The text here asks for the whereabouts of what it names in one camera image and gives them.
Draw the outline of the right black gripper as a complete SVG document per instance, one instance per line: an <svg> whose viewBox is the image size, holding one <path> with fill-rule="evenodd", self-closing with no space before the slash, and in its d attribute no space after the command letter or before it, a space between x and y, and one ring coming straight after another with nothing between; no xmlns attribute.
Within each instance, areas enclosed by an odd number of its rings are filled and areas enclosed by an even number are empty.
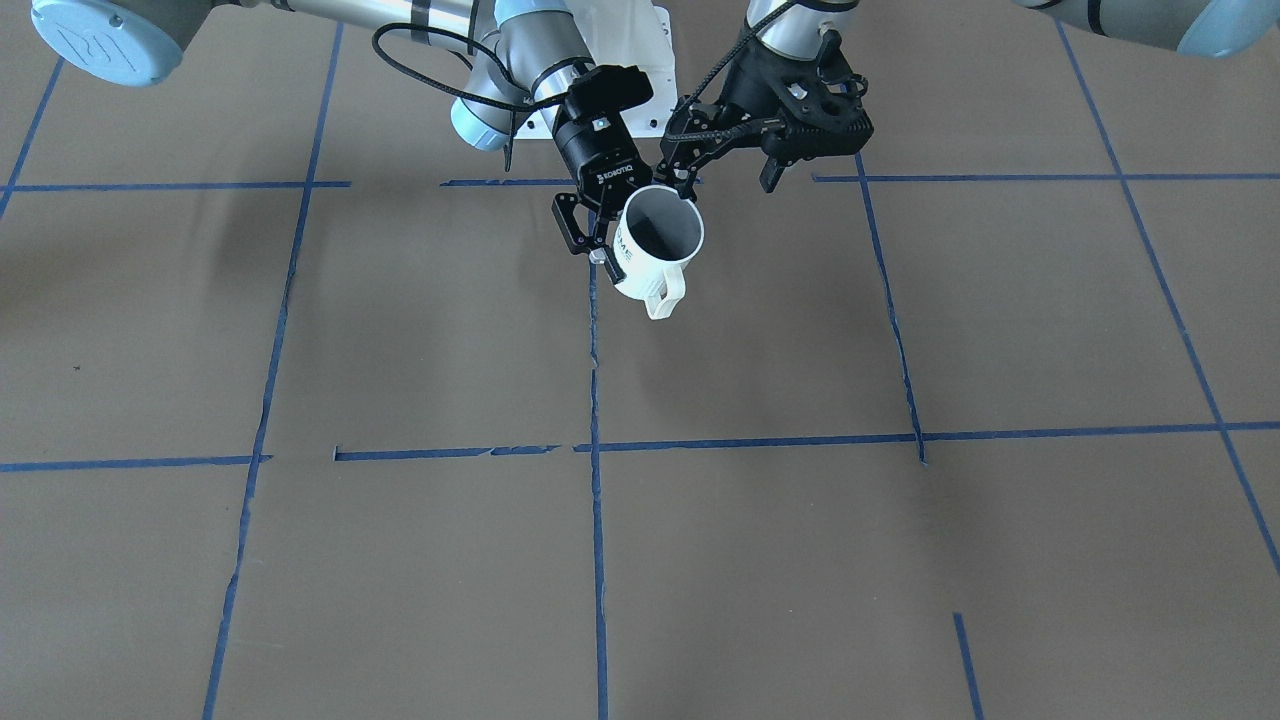
<svg viewBox="0 0 1280 720"><path fill-rule="evenodd" d="M653 182L653 170L618 113L573 119L567 108L556 113L553 141L577 193L557 193L552 214L572 255L588 255L591 264L620 265L611 227L625 213L626 200ZM596 201L588 209L588 224L579 222L582 201Z"/></svg>

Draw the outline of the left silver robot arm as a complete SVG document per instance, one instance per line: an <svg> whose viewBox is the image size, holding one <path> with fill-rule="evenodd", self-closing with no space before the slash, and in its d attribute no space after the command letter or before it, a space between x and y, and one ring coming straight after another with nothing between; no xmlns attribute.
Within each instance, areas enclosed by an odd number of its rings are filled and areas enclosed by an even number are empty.
<svg viewBox="0 0 1280 720"><path fill-rule="evenodd" d="M799 161L851 156L873 135L867 79L842 51L854 1L753 1L735 45L709 70L724 77L682 96L660 141L654 177L682 199L703 167L736 149L765 155L760 184L774 191ZM1027 8L1093 35L1188 56L1235 55L1277 23L1275 1L1029 1Z"/></svg>

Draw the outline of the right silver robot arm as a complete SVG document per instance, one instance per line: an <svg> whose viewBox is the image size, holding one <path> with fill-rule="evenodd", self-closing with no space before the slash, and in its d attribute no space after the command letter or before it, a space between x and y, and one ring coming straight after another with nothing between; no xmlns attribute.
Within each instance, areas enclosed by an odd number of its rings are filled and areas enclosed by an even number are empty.
<svg viewBox="0 0 1280 720"><path fill-rule="evenodd" d="M540 126L571 187L552 211L567 250L611 261L611 227L652 174L631 115L654 101L671 58L653 1L33 1L29 23L72 67L111 85L168 79L204 31L232 15L266 49L287 24L364 33L393 70L451 100L472 149L512 158Z"/></svg>

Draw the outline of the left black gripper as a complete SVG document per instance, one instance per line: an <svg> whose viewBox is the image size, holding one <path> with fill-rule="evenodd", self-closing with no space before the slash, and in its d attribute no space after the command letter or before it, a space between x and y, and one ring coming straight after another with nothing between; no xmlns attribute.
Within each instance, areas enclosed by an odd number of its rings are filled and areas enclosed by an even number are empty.
<svg viewBox="0 0 1280 720"><path fill-rule="evenodd" d="M874 127L863 106L865 79L852 72L840 42L822 42L815 58L795 60L750 42L730 63L718 97L718 126L666 135L654 181L696 201L698 173L728 151L763 150L759 184L773 193L791 163L849 156Z"/></svg>

